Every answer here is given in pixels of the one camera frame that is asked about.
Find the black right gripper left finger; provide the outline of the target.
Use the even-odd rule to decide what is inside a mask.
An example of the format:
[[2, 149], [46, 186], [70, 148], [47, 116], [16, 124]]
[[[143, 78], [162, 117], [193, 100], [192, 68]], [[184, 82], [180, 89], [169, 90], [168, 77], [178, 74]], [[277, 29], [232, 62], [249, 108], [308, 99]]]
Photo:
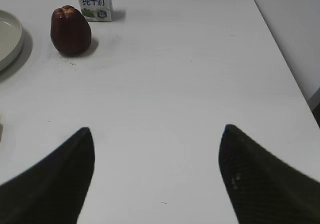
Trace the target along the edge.
[[38, 163], [0, 186], [2, 224], [75, 224], [95, 168], [91, 131], [82, 127]]

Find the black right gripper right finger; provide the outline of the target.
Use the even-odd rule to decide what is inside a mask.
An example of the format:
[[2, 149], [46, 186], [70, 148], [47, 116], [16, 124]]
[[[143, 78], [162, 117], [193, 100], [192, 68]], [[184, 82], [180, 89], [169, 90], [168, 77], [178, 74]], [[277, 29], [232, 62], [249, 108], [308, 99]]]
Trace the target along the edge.
[[237, 126], [225, 126], [220, 173], [240, 224], [318, 224], [320, 184], [283, 162]]

